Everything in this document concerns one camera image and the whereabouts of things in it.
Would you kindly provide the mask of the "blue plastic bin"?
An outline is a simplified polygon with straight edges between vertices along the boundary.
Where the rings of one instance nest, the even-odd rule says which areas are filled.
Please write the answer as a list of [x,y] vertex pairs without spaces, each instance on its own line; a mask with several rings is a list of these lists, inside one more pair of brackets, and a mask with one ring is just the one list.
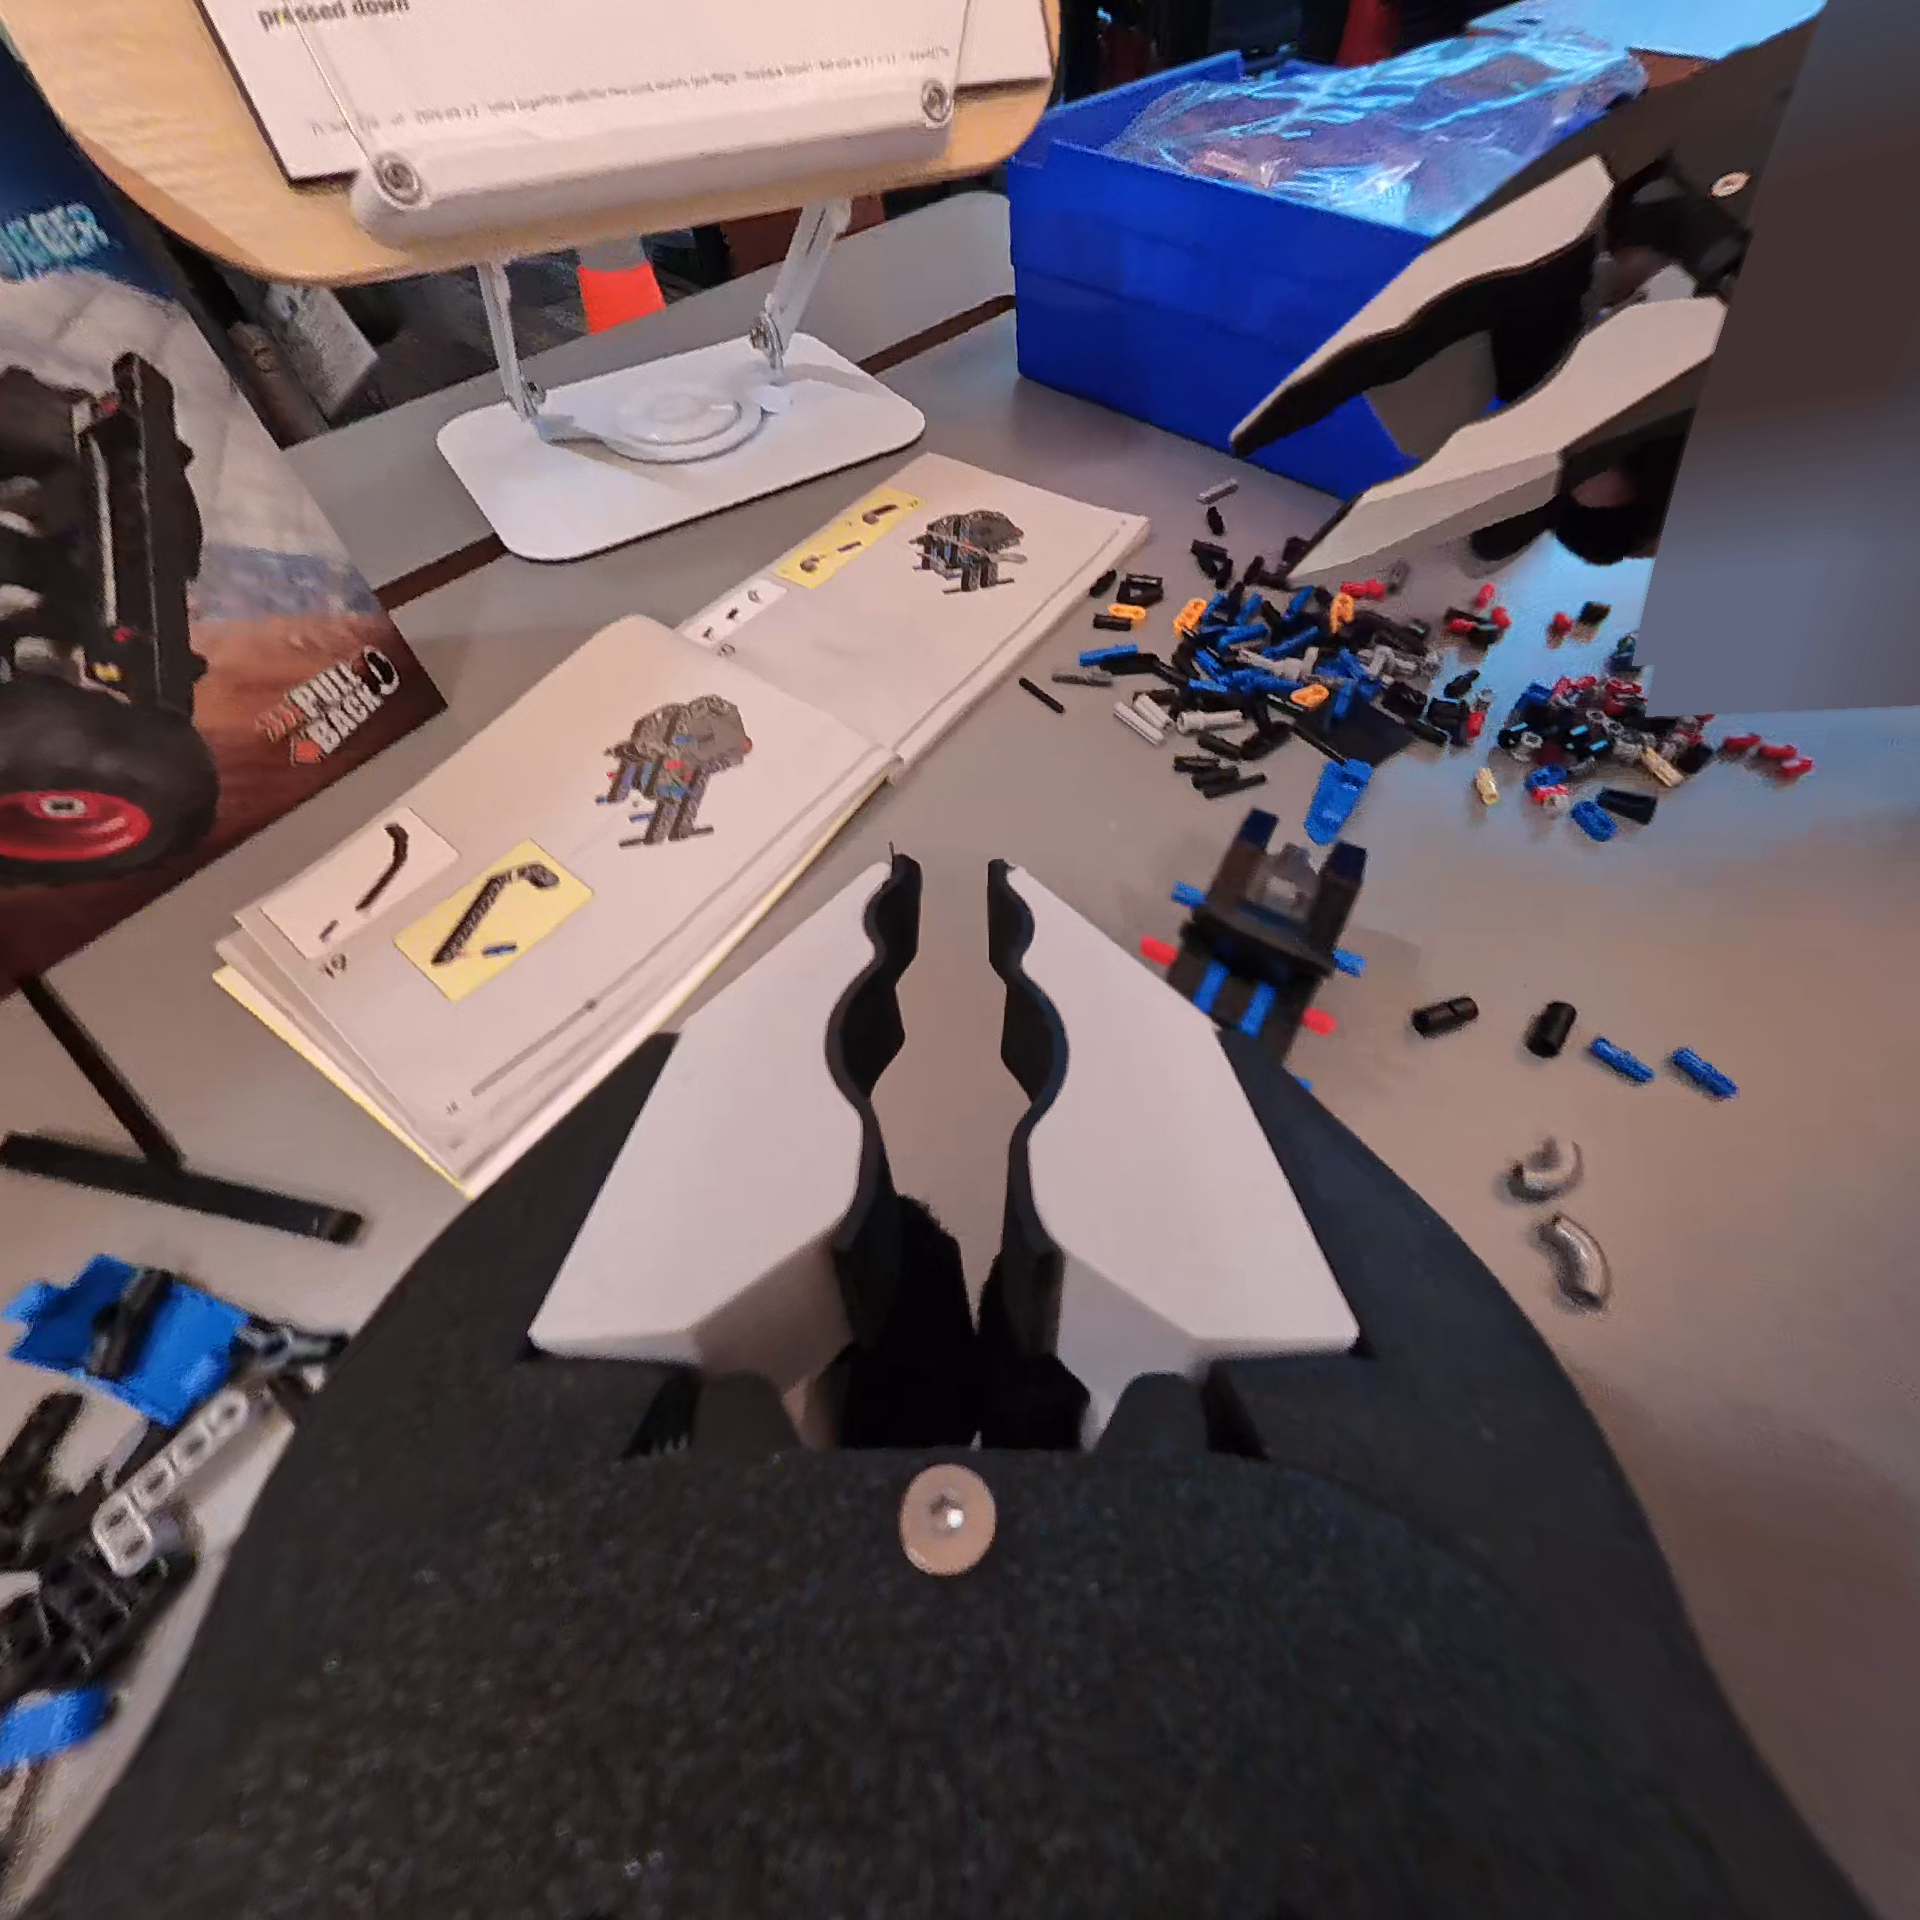
[[1222,447],[1306,353],[1430,246],[1101,150],[1173,86],[1295,65],[1306,62],[1251,69],[1208,57],[1041,112],[1005,174],[1021,379]]

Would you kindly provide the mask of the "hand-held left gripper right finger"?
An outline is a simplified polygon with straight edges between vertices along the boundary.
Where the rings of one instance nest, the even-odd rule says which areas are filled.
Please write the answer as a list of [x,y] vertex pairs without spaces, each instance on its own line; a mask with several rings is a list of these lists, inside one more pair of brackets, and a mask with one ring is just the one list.
[[1090,1449],[1138,1379],[1356,1356],[1358,1317],[1216,1018],[1010,861],[987,928],[1021,1113],[981,1290],[981,1446]]

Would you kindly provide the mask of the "white paper sheets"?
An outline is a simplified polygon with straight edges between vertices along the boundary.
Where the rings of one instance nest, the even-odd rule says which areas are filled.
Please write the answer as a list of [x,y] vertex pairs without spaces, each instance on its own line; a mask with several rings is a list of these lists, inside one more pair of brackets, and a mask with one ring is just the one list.
[[911,124],[927,86],[1051,82],[1034,0],[208,0],[199,20],[293,182],[609,132],[744,150],[791,106]]

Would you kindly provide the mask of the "printed lego set box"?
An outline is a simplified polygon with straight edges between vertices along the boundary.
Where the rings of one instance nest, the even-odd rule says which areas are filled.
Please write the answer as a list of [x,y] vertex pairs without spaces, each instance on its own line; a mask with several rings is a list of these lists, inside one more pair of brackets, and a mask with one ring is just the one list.
[[14,52],[0,253],[10,995],[443,696]]

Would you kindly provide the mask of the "pile of red black lego pins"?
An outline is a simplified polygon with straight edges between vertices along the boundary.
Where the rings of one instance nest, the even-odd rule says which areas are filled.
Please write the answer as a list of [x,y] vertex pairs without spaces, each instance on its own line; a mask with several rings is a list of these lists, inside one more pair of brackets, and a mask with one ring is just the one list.
[[1816,758],[1791,740],[1712,732],[1712,713],[1655,713],[1639,632],[1619,632],[1598,673],[1529,683],[1496,713],[1489,689],[1469,673],[1430,699],[1424,718],[1454,747],[1483,747],[1469,776],[1478,802],[1501,802],[1501,772],[1524,802],[1608,847],[1619,826],[1649,826],[1660,802],[1712,765],[1745,765],[1770,786],[1803,786]]

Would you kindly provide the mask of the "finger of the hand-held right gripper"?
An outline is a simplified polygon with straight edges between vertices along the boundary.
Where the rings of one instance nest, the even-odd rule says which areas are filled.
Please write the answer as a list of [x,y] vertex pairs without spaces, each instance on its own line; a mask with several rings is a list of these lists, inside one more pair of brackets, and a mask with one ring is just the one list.
[[1302,549],[1295,585],[1358,581],[1553,495],[1676,432],[1712,364],[1725,298],[1645,298],[1572,340],[1529,396],[1464,424],[1421,467],[1367,486]]
[[1430,362],[1483,330],[1489,298],[1553,259],[1578,253],[1612,201],[1603,157],[1551,168],[1538,187],[1478,204],[1469,219],[1411,259],[1350,322],[1295,364],[1230,435],[1251,458],[1350,396],[1398,390]]

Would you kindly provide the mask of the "blue lego panel assembly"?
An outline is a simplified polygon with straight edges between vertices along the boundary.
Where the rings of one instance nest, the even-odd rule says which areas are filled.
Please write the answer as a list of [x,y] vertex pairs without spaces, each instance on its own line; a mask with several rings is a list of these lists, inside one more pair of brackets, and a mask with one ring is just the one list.
[[326,1371],[347,1334],[245,1311],[179,1272],[94,1258],[68,1279],[5,1300],[10,1359],[104,1393],[151,1426],[184,1426],[228,1384]]

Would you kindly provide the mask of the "orange cone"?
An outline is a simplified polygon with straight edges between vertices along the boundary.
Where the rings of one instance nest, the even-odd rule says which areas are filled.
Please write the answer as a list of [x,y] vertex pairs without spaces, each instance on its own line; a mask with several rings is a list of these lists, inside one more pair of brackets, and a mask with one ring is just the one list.
[[614,330],[627,322],[644,322],[666,310],[652,264],[644,253],[577,253],[576,286],[582,310],[582,330]]

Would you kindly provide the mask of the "wooden board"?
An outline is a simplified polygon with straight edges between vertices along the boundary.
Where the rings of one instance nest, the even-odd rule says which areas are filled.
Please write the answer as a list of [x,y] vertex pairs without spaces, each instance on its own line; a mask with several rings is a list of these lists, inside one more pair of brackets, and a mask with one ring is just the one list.
[[699,195],[627,195],[602,209],[542,209],[452,240],[382,244],[360,229],[351,187],[289,182],[199,13],[184,0],[5,7],[14,52],[78,154],[159,229],[262,282],[369,286],[553,246],[755,219],[826,195],[876,195],[978,177],[1010,157],[1051,104],[1034,86],[964,87],[946,147],[915,166],[818,157],[800,177]]

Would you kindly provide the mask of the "grey lego beam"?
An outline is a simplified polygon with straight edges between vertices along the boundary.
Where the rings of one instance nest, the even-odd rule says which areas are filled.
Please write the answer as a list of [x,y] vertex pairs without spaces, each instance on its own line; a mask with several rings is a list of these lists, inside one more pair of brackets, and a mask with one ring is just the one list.
[[184,1502],[207,1466],[251,1426],[251,1393],[223,1387],[179,1433],[96,1502],[87,1541],[113,1580],[151,1569],[184,1538]]

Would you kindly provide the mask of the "black lego chassis assembly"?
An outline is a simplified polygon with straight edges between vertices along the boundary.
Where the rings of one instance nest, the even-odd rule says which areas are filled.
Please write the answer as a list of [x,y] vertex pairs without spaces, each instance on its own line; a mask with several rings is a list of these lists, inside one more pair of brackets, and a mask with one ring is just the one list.
[[104,1477],[63,1487],[55,1451],[84,1393],[40,1398],[0,1456],[0,1569],[26,1587],[0,1610],[0,1780],[5,1805],[68,1747],[87,1743],[115,1703],[115,1678],[198,1580],[198,1547],[163,1541],[151,1566],[115,1574],[94,1541]]

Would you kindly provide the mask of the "lego instruction booklet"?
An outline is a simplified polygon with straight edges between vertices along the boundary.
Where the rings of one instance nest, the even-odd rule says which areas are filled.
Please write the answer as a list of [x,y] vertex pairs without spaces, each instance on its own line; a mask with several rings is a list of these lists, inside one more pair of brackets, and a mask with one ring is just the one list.
[[586,637],[243,907],[214,986],[475,1197],[1144,536],[926,452],[680,626]]

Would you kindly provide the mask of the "black bar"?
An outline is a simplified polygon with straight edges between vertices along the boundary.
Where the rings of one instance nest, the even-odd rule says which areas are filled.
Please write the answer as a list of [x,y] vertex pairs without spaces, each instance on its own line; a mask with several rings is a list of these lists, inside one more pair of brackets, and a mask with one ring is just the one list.
[[223,1182],[189,1171],[184,1164],[163,1164],[151,1154],[109,1154],[94,1144],[76,1141],[48,1141],[48,1136],[5,1136],[0,1141],[0,1164],[5,1171],[22,1171],[38,1182],[76,1185],[76,1190],[96,1190],[96,1197],[125,1197],[140,1205],[163,1205],[163,1211],[188,1211],[207,1221],[228,1221],[285,1238],[310,1238],[326,1247],[351,1247],[363,1234],[363,1217],[321,1205],[310,1197],[285,1197],[272,1185],[245,1185],[245,1182]]

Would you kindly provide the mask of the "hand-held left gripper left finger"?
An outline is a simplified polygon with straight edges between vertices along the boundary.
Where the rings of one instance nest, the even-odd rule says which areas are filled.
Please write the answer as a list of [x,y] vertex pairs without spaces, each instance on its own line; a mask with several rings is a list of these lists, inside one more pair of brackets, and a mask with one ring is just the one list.
[[891,1177],[871,1087],[904,1040],[911,855],[845,884],[674,1031],[533,1327],[537,1356],[644,1359],[786,1402],[839,1449],[971,1449],[981,1348],[957,1238]]

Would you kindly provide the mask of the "pile of black blue lego pins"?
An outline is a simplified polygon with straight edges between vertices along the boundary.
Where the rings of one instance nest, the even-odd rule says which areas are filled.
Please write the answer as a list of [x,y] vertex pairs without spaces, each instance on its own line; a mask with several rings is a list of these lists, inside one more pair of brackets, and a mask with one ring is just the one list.
[[1302,585],[1302,552],[1302,532],[1263,524],[1257,495],[1217,477],[1197,495],[1188,570],[1096,574],[1069,653],[1021,691],[1056,713],[1110,699],[1207,800],[1251,789],[1287,741],[1358,772],[1483,741],[1501,587],[1421,585],[1411,557]]

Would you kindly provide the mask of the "black blue lego subassembly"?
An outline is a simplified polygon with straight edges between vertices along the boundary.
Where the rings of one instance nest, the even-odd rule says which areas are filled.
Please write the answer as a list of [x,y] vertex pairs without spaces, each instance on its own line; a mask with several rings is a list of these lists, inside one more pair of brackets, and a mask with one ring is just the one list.
[[1274,815],[1251,807],[1216,880],[1200,894],[1177,894],[1188,920],[1165,982],[1217,1031],[1247,1036],[1284,1066],[1302,1031],[1337,1028],[1316,995],[1339,974],[1367,852],[1329,841],[1312,855],[1274,830]]

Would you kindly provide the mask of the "white document stand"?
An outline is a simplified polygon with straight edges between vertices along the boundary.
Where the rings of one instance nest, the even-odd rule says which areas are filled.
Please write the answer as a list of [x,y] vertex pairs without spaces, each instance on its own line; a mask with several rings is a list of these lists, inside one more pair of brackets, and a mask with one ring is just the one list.
[[[1034,132],[1056,86],[981,82],[964,40],[848,52],[708,52],[631,75],[533,82],[374,62],[341,82],[355,224],[475,266],[502,424],[452,420],[443,458],[521,562],[576,562],[794,483],[891,452],[876,382],[803,362],[803,310],[848,201],[981,174]],[[602,382],[542,390],[515,348],[519,244],[593,246],[644,229],[800,204],[744,340]]]

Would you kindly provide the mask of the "clear plastic bag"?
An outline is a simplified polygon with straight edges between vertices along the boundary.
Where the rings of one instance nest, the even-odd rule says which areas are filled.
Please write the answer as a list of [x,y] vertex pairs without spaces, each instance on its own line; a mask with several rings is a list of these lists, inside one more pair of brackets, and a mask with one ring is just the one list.
[[1572,27],[1465,35],[1376,65],[1173,86],[1101,150],[1434,240],[1645,86],[1627,45]]

